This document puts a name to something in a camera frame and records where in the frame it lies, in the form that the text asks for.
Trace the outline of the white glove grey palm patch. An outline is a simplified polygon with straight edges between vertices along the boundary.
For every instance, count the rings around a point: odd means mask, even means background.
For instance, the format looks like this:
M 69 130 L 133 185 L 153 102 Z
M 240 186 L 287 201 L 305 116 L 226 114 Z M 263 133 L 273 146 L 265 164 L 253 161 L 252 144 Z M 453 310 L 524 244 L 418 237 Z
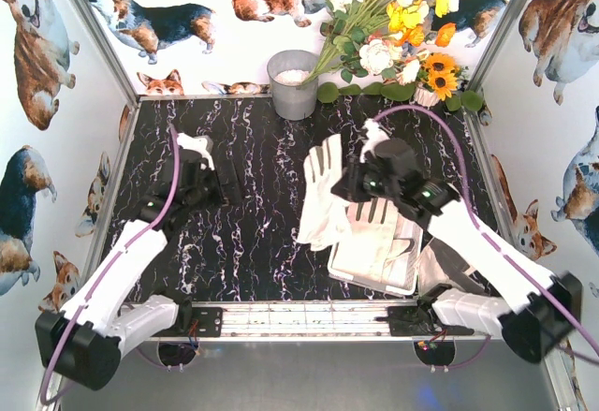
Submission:
M 342 179 L 342 136 L 333 134 L 310 149 L 304 159 L 305 197 L 297 242 L 319 252 L 351 233 L 346 215 L 349 202 L 331 193 Z

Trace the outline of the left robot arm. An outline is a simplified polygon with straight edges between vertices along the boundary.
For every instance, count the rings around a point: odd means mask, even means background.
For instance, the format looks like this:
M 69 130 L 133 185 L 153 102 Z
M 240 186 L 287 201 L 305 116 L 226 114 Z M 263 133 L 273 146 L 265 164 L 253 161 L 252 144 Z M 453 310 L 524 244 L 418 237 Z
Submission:
M 196 213 L 241 202 L 230 159 L 180 148 L 140 198 L 132 220 L 93 275 L 57 312 L 45 311 L 35 331 L 43 366 L 91 390 L 104 388 L 122 358 L 160 331 L 186 326 L 188 300 L 154 294 L 122 313 L 140 276 Z

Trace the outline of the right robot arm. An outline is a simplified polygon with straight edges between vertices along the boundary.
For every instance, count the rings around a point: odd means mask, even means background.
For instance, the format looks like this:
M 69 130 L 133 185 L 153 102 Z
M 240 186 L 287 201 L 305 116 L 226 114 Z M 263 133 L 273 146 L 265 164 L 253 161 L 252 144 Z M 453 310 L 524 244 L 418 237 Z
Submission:
M 351 202 L 392 202 L 403 217 L 448 245 L 499 292 L 492 298 L 441 286 L 431 307 L 443 324 L 501 337 L 530 363 L 539 363 L 581 328 L 582 284 L 575 275 L 555 274 L 493 232 L 455 187 L 422 174 L 405 141 L 387 139 L 363 159 L 350 157 L 331 191 Z

